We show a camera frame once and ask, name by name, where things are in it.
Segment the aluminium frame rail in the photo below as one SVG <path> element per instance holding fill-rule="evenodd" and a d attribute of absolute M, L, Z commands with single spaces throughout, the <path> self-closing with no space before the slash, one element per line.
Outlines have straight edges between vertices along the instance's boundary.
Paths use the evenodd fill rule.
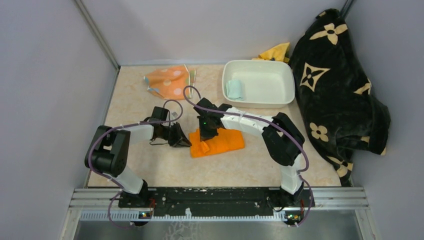
<path fill-rule="evenodd" d="M 317 211 L 353 211 L 361 238 L 380 238 L 362 187 L 305 187 L 295 201 L 278 187 L 151 187 L 146 199 L 115 187 L 77 188 L 60 238 L 73 239 L 80 221 L 280 222 L 292 227 L 313 223 Z"/>

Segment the black floral blanket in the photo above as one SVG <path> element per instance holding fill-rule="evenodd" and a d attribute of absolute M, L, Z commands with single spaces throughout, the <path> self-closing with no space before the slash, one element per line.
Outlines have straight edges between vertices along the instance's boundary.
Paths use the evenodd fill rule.
<path fill-rule="evenodd" d="M 330 8 L 316 16 L 288 62 L 307 136 L 343 187 L 351 185 L 356 150 L 386 153 L 391 117 L 353 47 L 346 21 Z"/>

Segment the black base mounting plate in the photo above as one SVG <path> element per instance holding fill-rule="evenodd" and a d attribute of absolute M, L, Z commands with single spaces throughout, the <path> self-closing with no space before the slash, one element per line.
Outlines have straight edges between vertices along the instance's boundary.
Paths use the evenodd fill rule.
<path fill-rule="evenodd" d="M 280 187 L 150 187 L 153 201 L 146 208 L 155 217 L 270 217 L 283 210 L 305 213 L 314 207 L 304 188 L 297 202 L 286 202 Z"/>

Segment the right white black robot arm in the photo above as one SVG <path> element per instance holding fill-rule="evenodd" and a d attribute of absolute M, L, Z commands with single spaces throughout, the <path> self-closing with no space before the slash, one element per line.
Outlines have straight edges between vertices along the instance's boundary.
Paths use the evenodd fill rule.
<path fill-rule="evenodd" d="M 299 173 L 305 138 L 285 113 L 255 115 L 226 103 L 216 106 L 206 98 L 193 108 L 198 114 L 202 141 L 217 137 L 219 129 L 237 130 L 262 138 L 268 154 L 280 167 L 279 188 L 283 203 L 295 206 L 301 200 L 304 183 Z"/>

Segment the yellow towel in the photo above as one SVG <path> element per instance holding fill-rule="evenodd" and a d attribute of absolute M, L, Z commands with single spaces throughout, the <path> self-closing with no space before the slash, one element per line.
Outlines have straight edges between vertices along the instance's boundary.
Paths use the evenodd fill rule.
<path fill-rule="evenodd" d="M 280 43 L 262 53 L 260 53 L 256 58 L 253 58 L 252 60 L 263 60 L 263 61 L 277 61 L 277 62 L 283 62 L 288 63 L 289 62 L 289 49 L 290 49 L 290 43 Z"/>

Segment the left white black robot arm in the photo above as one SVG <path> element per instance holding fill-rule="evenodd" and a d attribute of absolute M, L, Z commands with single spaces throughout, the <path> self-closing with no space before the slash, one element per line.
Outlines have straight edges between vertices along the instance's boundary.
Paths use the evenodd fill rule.
<path fill-rule="evenodd" d="M 120 127 L 100 125 L 97 128 L 84 164 L 122 189 L 119 207 L 147 207 L 153 201 L 148 183 L 130 169 L 127 159 L 131 145 L 156 139 L 165 140 L 172 148 L 189 148 L 192 145 L 177 117 L 159 106 L 154 107 L 151 116 L 140 123 Z"/>

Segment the plain bright orange towel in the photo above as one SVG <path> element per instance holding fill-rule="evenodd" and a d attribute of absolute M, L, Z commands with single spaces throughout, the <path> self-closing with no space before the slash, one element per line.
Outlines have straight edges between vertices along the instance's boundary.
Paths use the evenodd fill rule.
<path fill-rule="evenodd" d="M 245 147 L 242 132 L 234 129 L 217 130 L 218 135 L 209 140 L 200 140 L 200 129 L 188 134 L 191 142 L 190 155 L 192 158 L 201 158 L 236 151 Z"/>

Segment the light mint green towel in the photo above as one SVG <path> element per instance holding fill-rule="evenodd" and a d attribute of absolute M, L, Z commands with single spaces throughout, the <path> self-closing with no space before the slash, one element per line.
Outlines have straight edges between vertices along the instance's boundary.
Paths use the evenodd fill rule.
<path fill-rule="evenodd" d="M 239 79 L 232 79 L 226 83 L 226 96 L 232 101 L 243 101 L 243 83 Z"/>

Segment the orange polka dot towel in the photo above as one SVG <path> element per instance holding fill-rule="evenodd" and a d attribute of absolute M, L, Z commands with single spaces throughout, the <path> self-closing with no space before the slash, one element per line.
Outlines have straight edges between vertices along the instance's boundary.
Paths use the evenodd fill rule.
<path fill-rule="evenodd" d="M 184 100 L 183 90 L 194 86 L 197 71 L 185 64 L 156 69 L 143 76 L 147 92 L 164 100 Z"/>

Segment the white plastic bin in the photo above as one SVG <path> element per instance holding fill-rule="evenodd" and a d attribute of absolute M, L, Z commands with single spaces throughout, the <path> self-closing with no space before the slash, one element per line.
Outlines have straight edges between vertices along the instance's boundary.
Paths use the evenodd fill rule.
<path fill-rule="evenodd" d="M 240 80 L 244 100 L 230 100 L 226 83 Z M 279 109 L 295 98 L 295 81 L 288 64 L 268 60 L 232 60 L 222 72 L 222 94 L 227 103 L 241 108 Z"/>

